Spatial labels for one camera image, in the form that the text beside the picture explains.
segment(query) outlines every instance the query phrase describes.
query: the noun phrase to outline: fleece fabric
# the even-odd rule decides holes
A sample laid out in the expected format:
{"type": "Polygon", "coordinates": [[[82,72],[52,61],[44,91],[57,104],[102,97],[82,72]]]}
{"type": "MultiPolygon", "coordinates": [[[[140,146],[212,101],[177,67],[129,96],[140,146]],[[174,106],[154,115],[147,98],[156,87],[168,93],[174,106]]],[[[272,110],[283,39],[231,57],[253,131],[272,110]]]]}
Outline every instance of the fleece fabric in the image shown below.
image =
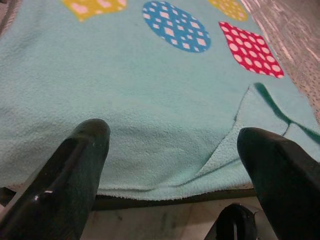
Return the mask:
{"type": "Polygon", "coordinates": [[[23,0],[0,38],[0,84],[0,186],[23,183],[90,118],[111,129],[104,195],[179,199],[247,183],[243,127],[320,161],[307,99],[235,0],[23,0]]]}

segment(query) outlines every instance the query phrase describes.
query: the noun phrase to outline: red patch with white dots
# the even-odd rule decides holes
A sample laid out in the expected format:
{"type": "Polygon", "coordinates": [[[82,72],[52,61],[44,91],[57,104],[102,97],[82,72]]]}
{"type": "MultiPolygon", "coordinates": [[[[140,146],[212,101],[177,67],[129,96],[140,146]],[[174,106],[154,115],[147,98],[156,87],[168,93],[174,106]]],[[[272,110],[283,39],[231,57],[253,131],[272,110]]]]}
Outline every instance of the red patch with white dots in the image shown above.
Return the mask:
{"type": "Polygon", "coordinates": [[[284,71],[262,36],[227,22],[220,21],[219,25],[234,59],[242,67],[257,74],[284,77],[284,71]]]}

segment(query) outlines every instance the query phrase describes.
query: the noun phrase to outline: blue patch with white squares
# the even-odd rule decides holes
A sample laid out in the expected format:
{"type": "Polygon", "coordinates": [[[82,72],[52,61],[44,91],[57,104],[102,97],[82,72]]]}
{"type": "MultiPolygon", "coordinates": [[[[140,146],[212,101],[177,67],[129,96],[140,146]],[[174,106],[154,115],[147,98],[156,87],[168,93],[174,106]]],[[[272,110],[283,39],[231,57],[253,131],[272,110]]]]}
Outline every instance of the blue patch with white squares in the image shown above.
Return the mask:
{"type": "Polygon", "coordinates": [[[166,1],[146,2],[142,15],[152,31],[178,49],[202,53],[211,45],[209,33],[201,22],[166,1]]]}

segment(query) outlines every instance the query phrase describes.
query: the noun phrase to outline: yellow patch with pink dots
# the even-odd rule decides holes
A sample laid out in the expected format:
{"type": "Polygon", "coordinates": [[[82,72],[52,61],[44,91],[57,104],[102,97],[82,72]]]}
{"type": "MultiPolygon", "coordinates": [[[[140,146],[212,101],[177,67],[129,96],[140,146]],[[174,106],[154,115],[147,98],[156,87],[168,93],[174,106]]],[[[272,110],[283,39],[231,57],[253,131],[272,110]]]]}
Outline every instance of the yellow patch with pink dots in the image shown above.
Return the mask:
{"type": "Polygon", "coordinates": [[[237,0],[208,0],[214,7],[228,17],[244,22],[247,21],[247,13],[237,0]]]}
{"type": "Polygon", "coordinates": [[[62,0],[80,22],[100,14],[115,13],[127,7],[127,0],[62,0]]]}

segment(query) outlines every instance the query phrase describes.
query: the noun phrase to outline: tiled floor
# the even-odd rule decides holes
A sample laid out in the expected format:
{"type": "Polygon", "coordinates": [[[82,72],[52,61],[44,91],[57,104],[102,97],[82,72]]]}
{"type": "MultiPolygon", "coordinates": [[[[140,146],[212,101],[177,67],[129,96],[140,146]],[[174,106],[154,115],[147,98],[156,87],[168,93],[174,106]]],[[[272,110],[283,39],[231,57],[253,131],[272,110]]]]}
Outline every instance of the tiled floor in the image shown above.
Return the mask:
{"type": "Polygon", "coordinates": [[[260,207],[256,197],[172,206],[94,211],[81,240],[203,240],[232,203],[260,207]]]}

